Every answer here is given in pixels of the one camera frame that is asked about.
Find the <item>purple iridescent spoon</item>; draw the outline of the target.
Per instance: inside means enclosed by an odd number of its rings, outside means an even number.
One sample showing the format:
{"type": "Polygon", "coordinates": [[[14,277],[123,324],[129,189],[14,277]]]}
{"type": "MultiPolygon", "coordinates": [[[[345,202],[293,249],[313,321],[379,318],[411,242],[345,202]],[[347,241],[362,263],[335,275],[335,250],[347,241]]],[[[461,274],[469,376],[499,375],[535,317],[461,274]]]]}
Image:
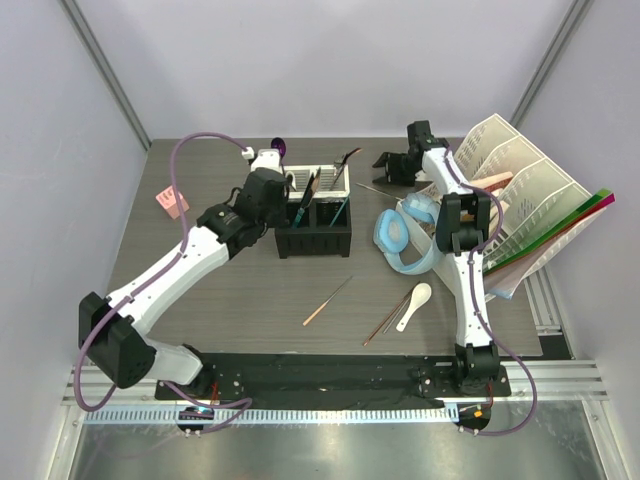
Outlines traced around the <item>purple iridescent spoon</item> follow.
{"type": "Polygon", "coordinates": [[[270,145],[271,145],[271,148],[276,149],[281,156],[284,156],[286,154],[287,147],[286,147],[285,141],[282,138],[280,137],[273,138],[271,140],[270,145]]]}

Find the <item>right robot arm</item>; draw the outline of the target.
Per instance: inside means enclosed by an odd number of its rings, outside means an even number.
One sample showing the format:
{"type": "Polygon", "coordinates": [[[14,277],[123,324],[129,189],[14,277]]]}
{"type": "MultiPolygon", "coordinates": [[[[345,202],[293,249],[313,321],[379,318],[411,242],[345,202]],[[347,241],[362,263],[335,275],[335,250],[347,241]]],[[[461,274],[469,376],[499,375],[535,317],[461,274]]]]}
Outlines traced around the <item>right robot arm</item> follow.
{"type": "Polygon", "coordinates": [[[431,132],[427,120],[407,126],[408,152],[385,152],[374,163],[380,181],[408,184],[423,172],[440,200],[410,193],[396,209],[382,212],[373,241],[393,270],[420,275],[444,262],[453,274],[457,335],[451,380],[462,394],[482,392],[498,379],[500,359],[489,329],[483,282],[483,250],[490,242],[495,200],[468,183],[454,163],[449,142],[431,132]]]}

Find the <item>thin silver chopstick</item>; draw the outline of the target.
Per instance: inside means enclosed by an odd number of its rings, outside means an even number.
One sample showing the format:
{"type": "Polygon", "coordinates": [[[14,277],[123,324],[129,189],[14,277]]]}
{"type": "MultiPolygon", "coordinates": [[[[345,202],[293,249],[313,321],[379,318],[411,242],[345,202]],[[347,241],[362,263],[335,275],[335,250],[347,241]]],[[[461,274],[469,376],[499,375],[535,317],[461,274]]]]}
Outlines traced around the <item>thin silver chopstick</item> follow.
{"type": "Polygon", "coordinates": [[[378,189],[378,188],[374,188],[374,187],[369,186],[369,185],[365,185],[365,184],[358,183],[358,182],[356,182],[356,183],[355,183],[355,185],[356,185],[356,186],[358,186],[358,187],[361,187],[361,188],[363,188],[363,189],[365,189],[365,190],[367,190],[367,191],[374,192],[374,193],[377,193],[377,194],[380,194],[380,195],[383,195],[383,196],[386,196],[386,197],[392,198],[392,199],[394,199],[394,200],[396,200],[396,201],[401,201],[401,200],[403,200],[401,197],[397,197],[397,196],[395,196],[395,195],[392,195],[392,194],[390,194],[390,193],[388,193],[388,192],[385,192],[385,191],[380,190],[380,189],[378,189]]]}

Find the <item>rose gold chopstick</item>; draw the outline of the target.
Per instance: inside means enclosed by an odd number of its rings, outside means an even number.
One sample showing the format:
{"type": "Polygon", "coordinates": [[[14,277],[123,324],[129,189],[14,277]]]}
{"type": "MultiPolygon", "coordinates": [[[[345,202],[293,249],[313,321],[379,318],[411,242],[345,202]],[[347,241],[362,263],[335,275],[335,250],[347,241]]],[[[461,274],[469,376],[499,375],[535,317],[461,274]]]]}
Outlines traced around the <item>rose gold chopstick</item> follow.
{"type": "Polygon", "coordinates": [[[344,282],[342,282],[342,284],[302,322],[302,326],[308,326],[314,320],[314,318],[319,315],[328,306],[328,304],[348,285],[348,283],[352,279],[353,276],[350,276],[344,282]]]}

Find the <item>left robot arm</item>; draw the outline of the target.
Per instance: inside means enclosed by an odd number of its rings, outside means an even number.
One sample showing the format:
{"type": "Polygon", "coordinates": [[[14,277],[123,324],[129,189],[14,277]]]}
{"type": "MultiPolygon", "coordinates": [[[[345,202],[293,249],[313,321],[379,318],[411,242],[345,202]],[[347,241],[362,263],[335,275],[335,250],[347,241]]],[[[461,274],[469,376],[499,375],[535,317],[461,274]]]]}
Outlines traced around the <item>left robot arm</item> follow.
{"type": "Polygon", "coordinates": [[[205,397],[212,373],[187,346],[148,339],[164,312],[204,276],[286,222],[288,179],[257,168],[228,202],[208,208],[186,241],[129,284],[102,298],[88,294],[79,306],[79,346],[120,388],[148,378],[178,384],[190,398],[205,397]]]}

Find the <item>black knife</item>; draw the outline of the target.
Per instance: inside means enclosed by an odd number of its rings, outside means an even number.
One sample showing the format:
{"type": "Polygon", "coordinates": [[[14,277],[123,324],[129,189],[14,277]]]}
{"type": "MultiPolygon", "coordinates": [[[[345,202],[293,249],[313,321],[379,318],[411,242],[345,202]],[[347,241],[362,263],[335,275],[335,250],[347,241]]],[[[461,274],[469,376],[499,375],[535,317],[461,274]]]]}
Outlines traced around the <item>black knife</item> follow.
{"type": "Polygon", "coordinates": [[[315,179],[316,179],[316,174],[312,173],[309,177],[308,183],[303,193],[299,208],[305,208],[305,209],[308,208],[314,195],[315,179]]]}

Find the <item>green patterned chopstick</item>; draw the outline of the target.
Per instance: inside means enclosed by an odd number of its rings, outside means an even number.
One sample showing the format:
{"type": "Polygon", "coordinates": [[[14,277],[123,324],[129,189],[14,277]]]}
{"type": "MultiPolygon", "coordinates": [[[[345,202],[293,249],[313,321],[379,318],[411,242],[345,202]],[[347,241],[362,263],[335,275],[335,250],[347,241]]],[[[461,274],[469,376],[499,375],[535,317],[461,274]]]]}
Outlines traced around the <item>green patterned chopstick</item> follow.
{"type": "Polygon", "coordinates": [[[305,215],[306,209],[305,208],[299,208],[297,213],[296,213],[296,217],[292,223],[292,228],[297,228],[300,225],[301,220],[303,219],[304,215],[305,215]]]}

